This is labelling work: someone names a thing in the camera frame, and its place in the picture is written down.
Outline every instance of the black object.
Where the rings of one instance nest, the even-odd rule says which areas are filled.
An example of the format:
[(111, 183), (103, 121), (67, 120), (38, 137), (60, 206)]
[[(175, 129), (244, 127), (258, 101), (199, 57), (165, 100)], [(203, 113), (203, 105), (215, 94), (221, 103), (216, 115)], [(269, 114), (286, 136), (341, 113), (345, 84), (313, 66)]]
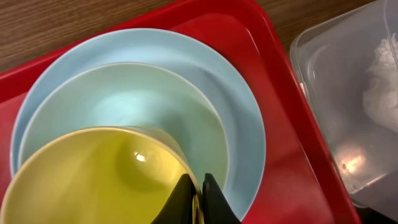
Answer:
[[(198, 209), (195, 186), (189, 175), (184, 174), (152, 224), (196, 224)], [(205, 224), (241, 224), (211, 174), (205, 174), (203, 182), (202, 211)]]

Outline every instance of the tableware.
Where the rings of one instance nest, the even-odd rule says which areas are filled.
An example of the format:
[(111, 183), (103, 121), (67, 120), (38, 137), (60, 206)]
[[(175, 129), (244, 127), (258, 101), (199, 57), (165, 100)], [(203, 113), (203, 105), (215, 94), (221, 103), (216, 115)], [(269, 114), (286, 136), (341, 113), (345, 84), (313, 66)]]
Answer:
[(56, 88), (27, 125), (19, 166), (57, 137), (93, 126), (161, 129), (178, 142), (199, 183), (211, 173), (224, 188), (228, 147), (214, 107), (176, 73), (144, 63), (103, 65)]
[(184, 174), (201, 198), (182, 150), (163, 131), (81, 129), (26, 161), (6, 192), (0, 223), (150, 223)]
[(223, 191), (239, 219), (249, 210), (265, 166), (265, 131), (248, 85), (238, 71), (207, 45), (182, 34), (158, 29), (126, 29), (87, 40), (59, 57), (27, 95), (12, 138), (11, 169), (30, 117), (42, 100), (68, 78), (112, 62), (151, 63), (178, 73), (197, 86), (215, 106), (228, 137), (230, 161)]

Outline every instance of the stacked dishes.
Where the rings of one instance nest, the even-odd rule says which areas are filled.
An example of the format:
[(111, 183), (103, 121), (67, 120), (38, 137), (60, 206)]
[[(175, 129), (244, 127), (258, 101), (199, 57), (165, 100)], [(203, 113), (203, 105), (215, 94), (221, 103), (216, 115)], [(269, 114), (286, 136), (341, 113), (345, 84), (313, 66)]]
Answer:
[(48, 142), (93, 126), (168, 133), (199, 184), (204, 173), (214, 175), (240, 220), (256, 196), (265, 165), (259, 107), (236, 69), (197, 40), (166, 30), (128, 29), (62, 55), (19, 111), (12, 175)]

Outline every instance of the wooden surface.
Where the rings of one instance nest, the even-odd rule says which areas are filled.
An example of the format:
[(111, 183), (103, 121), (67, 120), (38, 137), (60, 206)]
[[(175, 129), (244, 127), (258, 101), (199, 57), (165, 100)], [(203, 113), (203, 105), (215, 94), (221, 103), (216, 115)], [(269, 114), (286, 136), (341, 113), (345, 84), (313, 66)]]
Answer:
[[(0, 72), (174, 0), (1, 0)], [(285, 50), (305, 29), (371, 0), (257, 0)]]

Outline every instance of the light green bowl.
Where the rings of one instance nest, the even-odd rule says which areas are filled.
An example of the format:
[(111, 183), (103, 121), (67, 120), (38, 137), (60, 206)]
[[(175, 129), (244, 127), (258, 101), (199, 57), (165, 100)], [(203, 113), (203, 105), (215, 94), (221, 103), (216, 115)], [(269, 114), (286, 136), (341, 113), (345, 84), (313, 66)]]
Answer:
[(103, 65), (55, 89), (28, 123), (18, 166), (57, 137), (93, 126), (159, 128), (178, 142), (200, 185), (207, 172), (225, 185), (228, 147), (214, 107), (179, 75), (144, 63)]

